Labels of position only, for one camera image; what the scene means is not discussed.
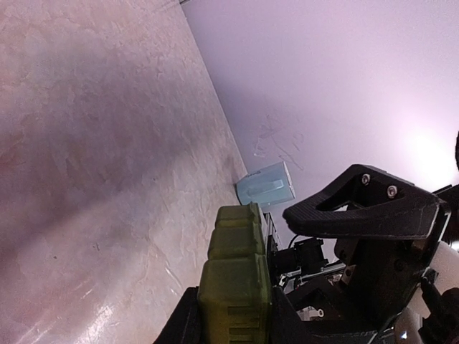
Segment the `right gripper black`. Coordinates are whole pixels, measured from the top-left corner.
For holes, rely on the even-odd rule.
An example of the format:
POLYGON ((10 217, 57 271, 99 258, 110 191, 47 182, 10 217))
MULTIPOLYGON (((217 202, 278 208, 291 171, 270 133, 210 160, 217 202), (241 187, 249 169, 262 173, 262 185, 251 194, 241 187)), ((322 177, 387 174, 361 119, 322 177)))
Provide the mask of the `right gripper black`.
POLYGON ((456 343, 458 230, 447 229, 429 263, 413 242, 445 226, 450 207, 379 168, 354 164, 283 212, 305 237, 340 239, 339 260, 321 239, 272 250, 274 343, 456 343))

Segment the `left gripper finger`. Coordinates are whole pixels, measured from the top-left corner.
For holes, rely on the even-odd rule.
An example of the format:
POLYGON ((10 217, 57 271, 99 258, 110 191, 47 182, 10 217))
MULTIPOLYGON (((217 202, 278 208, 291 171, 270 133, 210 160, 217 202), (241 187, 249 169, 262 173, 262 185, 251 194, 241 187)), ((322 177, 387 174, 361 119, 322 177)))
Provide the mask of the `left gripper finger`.
POLYGON ((201 343, 198 287, 188 287, 153 344, 201 343))

